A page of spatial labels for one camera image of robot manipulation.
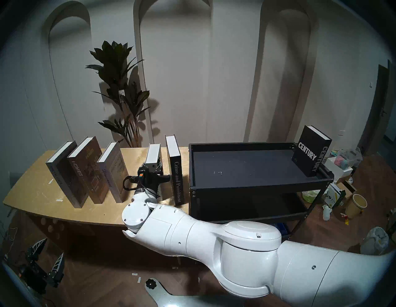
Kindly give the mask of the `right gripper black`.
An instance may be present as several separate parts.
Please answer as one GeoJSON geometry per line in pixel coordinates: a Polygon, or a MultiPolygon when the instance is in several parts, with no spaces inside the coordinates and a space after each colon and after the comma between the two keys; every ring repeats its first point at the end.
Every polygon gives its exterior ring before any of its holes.
{"type": "Polygon", "coordinates": [[[160,175],[150,172],[147,166],[142,165],[137,171],[137,176],[129,176],[129,181],[138,181],[138,187],[157,192],[161,183],[170,182],[170,175],[160,175]]]}

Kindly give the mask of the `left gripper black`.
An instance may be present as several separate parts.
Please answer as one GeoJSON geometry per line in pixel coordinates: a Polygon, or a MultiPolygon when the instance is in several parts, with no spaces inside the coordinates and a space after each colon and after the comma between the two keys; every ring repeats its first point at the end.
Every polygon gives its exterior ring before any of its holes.
{"type": "MultiPolygon", "coordinates": [[[[30,246],[25,253],[25,259],[27,261],[37,261],[46,242],[47,238],[44,238],[30,246]]],[[[45,294],[47,285],[53,288],[58,287],[64,277],[64,267],[64,253],[62,253],[50,272],[45,272],[36,262],[31,262],[20,265],[20,275],[27,286],[38,294],[45,294]]]]}

